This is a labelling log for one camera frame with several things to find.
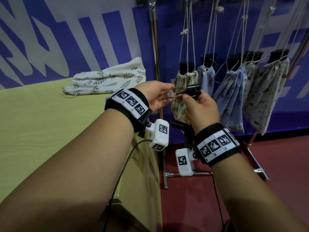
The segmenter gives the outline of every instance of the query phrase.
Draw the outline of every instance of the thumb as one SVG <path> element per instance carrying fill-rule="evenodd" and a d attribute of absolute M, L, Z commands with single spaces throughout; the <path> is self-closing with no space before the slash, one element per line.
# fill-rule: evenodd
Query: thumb
<path fill-rule="evenodd" d="M 190 111 L 193 109 L 198 103 L 188 94 L 182 95 L 182 101 L 187 106 L 188 110 Z"/>

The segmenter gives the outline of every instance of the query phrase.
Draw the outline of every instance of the black cable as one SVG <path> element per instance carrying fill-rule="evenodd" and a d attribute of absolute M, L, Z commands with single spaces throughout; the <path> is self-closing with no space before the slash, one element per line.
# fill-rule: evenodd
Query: black cable
<path fill-rule="evenodd" d="M 120 172 L 120 175 L 119 175 L 118 180 L 117 180 L 117 182 L 116 182 L 116 185 L 115 185 L 115 187 L 114 187 L 113 194 L 112 194 L 112 196 L 111 196 L 111 199 L 109 200 L 109 205 L 108 205 L 107 210 L 106 210 L 106 219 L 105 219 L 105 223 L 104 223 L 103 232 L 106 232 L 107 221 L 108 221 L 108 217 L 109 217 L 109 214 L 110 214 L 110 212 L 111 212 L 111 209 L 112 209 L 113 198 L 114 198 L 114 195 L 115 195 L 117 186 L 118 186 L 118 184 L 119 184 L 119 182 L 120 182 L 121 176 L 122 176 L 122 174 L 123 174 L 123 171 L 125 170 L 125 168 L 126 168 L 126 166 L 127 166 L 127 163 L 129 162 L 129 159 L 130 159 L 132 153 L 134 152 L 134 150 L 137 148 L 137 146 L 138 146 L 140 143 L 142 143 L 142 142 L 151 142 L 151 141 L 152 141 L 152 140 L 150 140 L 150 139 L 145 139 L 145 140 L 141 140 L 140 142 L 138 142 L 138 143 L 133 147 L 132 151 L 130 152 L 130 154 L 129 154 L 129 156 L 128 156 L 126 162 L 125 162 L 125 164 L 123 165 L 123 168 L 122 168 L 122 170 L 121 170 L 121 172 Z"/>
<path fill-rule="evenodd" d="M 216 198 L 217 198 L 217 202 L 218 202 L 218 206 L 219 206 L 219 211 L 220 211 L 220 217 L 221 217 L 221 223 L 222 223 L 222 227 L 224 228 L 224 222 L 223 222 L 223 217 L 222 217 L 222 211 L 221 211 L 221 207 L 220 207 L 220 202 L 219 202 L 219 197 L 218 197 L 218 194 L 217 194 L 217 190 L 216 190 L 216 184 L 214 182 L 214 176 L 212 174 L 212 172 L 208 172 L 206 171 L 207 173 L 209 173 L 213 179 L 213 183 L 214 183 L 214 192 L 216 194 Z"/>

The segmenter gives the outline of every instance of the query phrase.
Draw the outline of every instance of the string knot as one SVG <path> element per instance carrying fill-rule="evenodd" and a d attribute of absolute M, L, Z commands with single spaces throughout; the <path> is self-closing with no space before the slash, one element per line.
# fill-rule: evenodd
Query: string knot
<path fill-rule="evenodd" d="M 222 7 L 222 6 L 217 6 L 217 7 L 216 7 L 216 12 L 217 12 L 217 13 L 222 13 L 222 12 L 224 13 L 224 7 Z"/>
<path fill-rule="evenodd" d="M 180 35 L 186 35 L 186 34 L 188 34 L 188 29 L 184 29 L 181 33 L 180 33 Z"/>
<path fill-rule="evenodd" d="M 243 19 L 243 21 L 246 21 L 248 19 L 248 15 L 243 15 L 241 18 Z"/>
<path fill-rule="evenodd" d="M 273 14 L 275 13 L 275 10 L 277 9 L 277 7 L 271 6 L 269 9 L 270 9 L 271 14 Z"/>

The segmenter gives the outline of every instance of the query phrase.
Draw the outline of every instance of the red carpet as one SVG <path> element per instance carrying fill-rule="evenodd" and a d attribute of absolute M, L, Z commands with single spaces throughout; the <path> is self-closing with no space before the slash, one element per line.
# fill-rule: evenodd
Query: red carpet
<path fill-rule="evenodd" d="M 309 224 L 309 136 L 254 142 L 250 148 L 266 171 L 269 187 Z M 197 169 L 207 169 L 197 163 Z M 178 172 L 175 153 L 166 153 L 167 172 Z M 211 176 L 168 178 L 161 188 L 163 228 L 166 232 L 219 232 L 220 213 Z M 229 215 L 220 199 L 223 219 Z"/>

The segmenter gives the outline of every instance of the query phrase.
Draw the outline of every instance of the human arm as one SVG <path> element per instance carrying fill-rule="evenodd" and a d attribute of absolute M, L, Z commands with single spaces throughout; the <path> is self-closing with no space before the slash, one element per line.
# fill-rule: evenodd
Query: human arm
<path fill-rule="evenodd" d="M 187 95 L 183 101 L 185 121 L 196 134 L 219 122 L 217 105 L 207 93 L 198 102 Z M 309 231 L 240 154 L 214 164 L 212 172 L 236 231 Z"/>
<path fill-rule="evenodd" d="M 168 103 L 164 95 L 173 85 L 145 82 L 135 88 L 155 110 Z M 125 115 L 103 112 L 0 204 L 1 231 L 84 231 L 109 201 L 132 138 Z"/>

